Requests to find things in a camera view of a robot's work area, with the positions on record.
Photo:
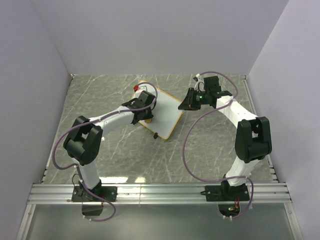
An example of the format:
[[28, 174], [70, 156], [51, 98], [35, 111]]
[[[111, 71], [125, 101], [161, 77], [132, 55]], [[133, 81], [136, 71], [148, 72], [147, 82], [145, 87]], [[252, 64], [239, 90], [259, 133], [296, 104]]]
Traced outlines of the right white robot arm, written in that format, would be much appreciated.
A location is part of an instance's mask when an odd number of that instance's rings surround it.
[[234, 150], [236, 158], [221, 181], [220, 193], [232, 200], [243, 193], [246, 181], [258, 162], [272, 151], [270, 122], [249, 112], [229, 91], [196, 91], [190, 87], [179, 110], [196, 111], [209, 105], [222, 113], [236, 127]]

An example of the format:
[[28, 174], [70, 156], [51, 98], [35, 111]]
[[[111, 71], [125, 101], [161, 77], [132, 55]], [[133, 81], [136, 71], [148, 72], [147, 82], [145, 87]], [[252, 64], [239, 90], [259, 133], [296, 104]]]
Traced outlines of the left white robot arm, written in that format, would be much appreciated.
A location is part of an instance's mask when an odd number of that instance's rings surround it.
[[154, 96], [146, 99], [138, 97], [123, 103], [106, 115], [94, 118], [81, 115], [75, 120], [64, 140], [63, 148], [76, 164], [80, 177], [79, 185], [89, 201], [103, 199], [106, 194], [95, 164], [102, 137], [121, 126], [151, 119], [155, 104]]

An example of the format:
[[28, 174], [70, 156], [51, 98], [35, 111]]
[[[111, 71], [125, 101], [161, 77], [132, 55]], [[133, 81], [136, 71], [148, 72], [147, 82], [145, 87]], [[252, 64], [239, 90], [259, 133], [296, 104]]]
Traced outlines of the yellow bone-shaped eraser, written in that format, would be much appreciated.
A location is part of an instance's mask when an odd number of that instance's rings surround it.
[[151, 119], [151, 118], [150, 118], [150, 119], [145, 119], [144, 122], [147, 123], [147, 124], [149, 124], [149, 123], [152, 122], [152, 119]]

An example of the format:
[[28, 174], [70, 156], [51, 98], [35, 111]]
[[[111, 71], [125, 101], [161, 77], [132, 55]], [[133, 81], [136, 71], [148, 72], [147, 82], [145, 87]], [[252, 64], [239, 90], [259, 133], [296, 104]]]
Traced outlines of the yellow framed whiteboard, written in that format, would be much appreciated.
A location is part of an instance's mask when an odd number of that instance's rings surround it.
[[155, 108], [152, 109], [152, 122], [145, 123], [145, 120], [141, 120], [138, 123], [153, 134], [158, 133], [158, 138], [167, 140], [182, 116], [183, 111], [178, 109], [182, 102], [158, 87], [156, 90], [157, 100]]

